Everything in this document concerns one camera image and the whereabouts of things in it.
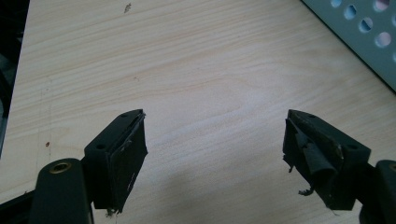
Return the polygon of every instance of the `table surface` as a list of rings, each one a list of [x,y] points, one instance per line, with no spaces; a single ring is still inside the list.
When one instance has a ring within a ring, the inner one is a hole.
[[[358,223],[288,174],[288,109],[396,160],[396,97],[300,1],[31,0],[0,202],[143,108],[148,156],[124,212],[96,223]]]

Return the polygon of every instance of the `circular hole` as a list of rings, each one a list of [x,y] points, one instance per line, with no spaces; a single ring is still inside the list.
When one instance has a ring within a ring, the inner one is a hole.
[[[332,7],[339,7],[343,1],[342,0],[332,0]]]
[[[355,146],[355,145],[347,145],[347,146],[350,147],[350,148],[352,148],[352,149],[358,149],[358,147]]]
[[[390,44],[392,41],[392,37],[387,32],[382,32],[381,34],[375,37],[375,43],[380,47],[384,48]]]
[[[103,144],[99,144],[96,146],[97,149],[104,149],[106,146]]]
[[[390,164],[390,165],[389,165],[389,168],[390,168],[392,171],[396,172],[396,163]]]
[[[356,16],[356,8],[353,5],[349,5],[346,7],[346,10],[344,11],[344,16],[347,20],[352,20]]]
[[[52,166],[49,170],[50,173],[56,175],[65,172],[66,170],[70,169],[72,166],[69,162],[60,162],[54,166]]]
[[[371,29],[373,28],[373,20],[371,18],[364,18],[361,21],[361,24],[359,24],[359,29],[363,32],[363,33],[367,33],[369,31],[371,31]]]
[[[375,0],[374,9],[377,11],[383,11],[389,7],[389,0]]]

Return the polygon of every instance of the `gray metal panel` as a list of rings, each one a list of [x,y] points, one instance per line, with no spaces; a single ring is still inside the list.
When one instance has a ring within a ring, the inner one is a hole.
[[[303,1],[396,90],[396,0]]]

